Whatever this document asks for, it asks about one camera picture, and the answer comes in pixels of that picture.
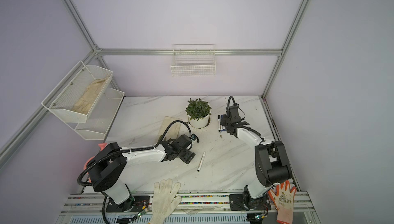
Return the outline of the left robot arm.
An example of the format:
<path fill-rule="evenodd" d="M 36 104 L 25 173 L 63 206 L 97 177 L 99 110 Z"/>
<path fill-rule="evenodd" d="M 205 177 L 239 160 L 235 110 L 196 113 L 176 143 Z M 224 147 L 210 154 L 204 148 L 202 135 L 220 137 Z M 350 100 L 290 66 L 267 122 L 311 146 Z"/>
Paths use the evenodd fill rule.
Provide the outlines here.
<path fill-rule="evenodd" d="M 191 151 L 199 138 L 192 134 L 181 135 L 177 139 L 162 139 L 154 146 L 123 148 L 113 142 L 90 159 L 77 178 L 80 186 L 93 187 L 94 192 L 102 193 L 116 205 L 133 202 L 128 186 L 121 182 L 120 176 L 125 168 L 150 162 L 172 161 L 179 158 L 189 164 L 195 157 Z"/>

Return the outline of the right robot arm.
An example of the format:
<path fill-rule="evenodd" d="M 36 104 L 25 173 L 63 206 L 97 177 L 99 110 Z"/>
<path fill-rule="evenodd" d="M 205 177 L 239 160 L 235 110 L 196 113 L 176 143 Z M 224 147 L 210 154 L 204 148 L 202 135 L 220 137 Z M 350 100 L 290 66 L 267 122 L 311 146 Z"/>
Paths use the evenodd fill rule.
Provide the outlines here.
<path fill-rule="evenodd" d="M 241 111 L 239 104 L 230 96 L 220 125 L 254 150 L 255 178 L 245 186 L 241 200 L 241 207 L 249 211 L 266 203 L 267 195 L 274 193 L 274 188 L 276 191 L 280 188 L 288 190 L 292 170 L 284 144 L 263 138 L 239 115 Z"/>

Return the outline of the white marker pen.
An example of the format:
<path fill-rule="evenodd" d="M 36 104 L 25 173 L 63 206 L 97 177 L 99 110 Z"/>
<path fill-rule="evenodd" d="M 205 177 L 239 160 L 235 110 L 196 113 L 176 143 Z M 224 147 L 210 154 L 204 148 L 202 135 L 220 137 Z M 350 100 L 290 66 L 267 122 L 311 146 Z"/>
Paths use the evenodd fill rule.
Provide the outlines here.
<path fill-rule="evenodd" d="M 202 168 L 202 166 L 203 166 L 203 162 L 204 162 L 205 156 L 206 156 L 206 152 L 204 152 L 203 155 L 202 155 L 202 157 L 201 157 L 201 160 L 200 160 L 200 163 L 199 163 L 197 172 L 200 172 L 200 171 L 201 171 L 201 168 Z"/>
<path fill-rule="evenodd" d="M 221 127 L 221 115 L 218 115 L 218 132 L 222 131 L 222 127 Z"/>

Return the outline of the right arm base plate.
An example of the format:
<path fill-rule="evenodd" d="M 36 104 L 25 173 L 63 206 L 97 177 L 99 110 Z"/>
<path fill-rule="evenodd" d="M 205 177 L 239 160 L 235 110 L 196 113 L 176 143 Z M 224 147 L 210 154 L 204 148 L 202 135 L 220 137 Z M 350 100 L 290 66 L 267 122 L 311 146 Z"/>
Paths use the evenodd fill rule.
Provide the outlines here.
<path fill-rule="evenodd" d="M 269 211 L 271 205 L 268 196 L 265 195 L 260 198 L 250 198 L 243 194 L 229 195 L 229 204 L 232 211 Z"/>

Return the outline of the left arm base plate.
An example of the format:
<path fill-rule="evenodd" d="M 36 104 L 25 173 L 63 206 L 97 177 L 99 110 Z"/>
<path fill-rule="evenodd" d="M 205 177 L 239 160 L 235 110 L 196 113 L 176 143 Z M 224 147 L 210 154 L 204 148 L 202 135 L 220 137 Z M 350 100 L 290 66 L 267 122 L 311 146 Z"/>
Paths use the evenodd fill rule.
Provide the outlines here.
<path fill-rule="evenodd" d="M 122 204 L 116 204 L 112 198 L 109 198 L 106 212 L 108 213 L 121 213 L 121 212 L 132 212 L 137 213 L 142 210 L 144 206 L 148 207 L 150 202 L 150 196 L 148 195 L 135 195 L 131 199 L 126 200 Z"/>

